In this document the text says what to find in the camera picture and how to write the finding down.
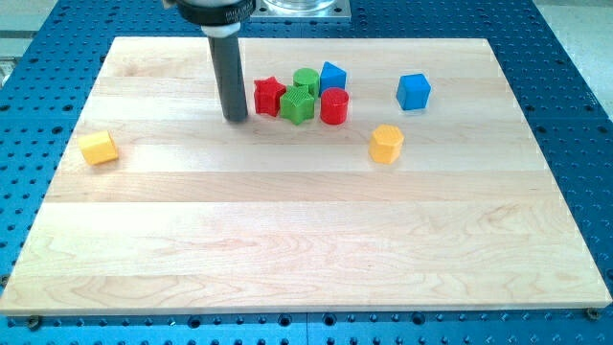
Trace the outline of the black robot arm flange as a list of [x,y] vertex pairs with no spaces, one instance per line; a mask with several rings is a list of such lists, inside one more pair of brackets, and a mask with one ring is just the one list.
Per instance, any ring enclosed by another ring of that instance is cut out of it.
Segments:
[[199,26],[226,26],[249,18],[256,7],[255,0],[189,1],[162,0],[165,9],[176,7],[181,17]]

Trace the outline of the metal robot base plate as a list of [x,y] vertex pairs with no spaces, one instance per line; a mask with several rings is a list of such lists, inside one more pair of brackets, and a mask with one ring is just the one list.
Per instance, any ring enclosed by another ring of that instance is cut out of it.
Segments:
[[257,0],[252,22],[350,22],[350,0]]

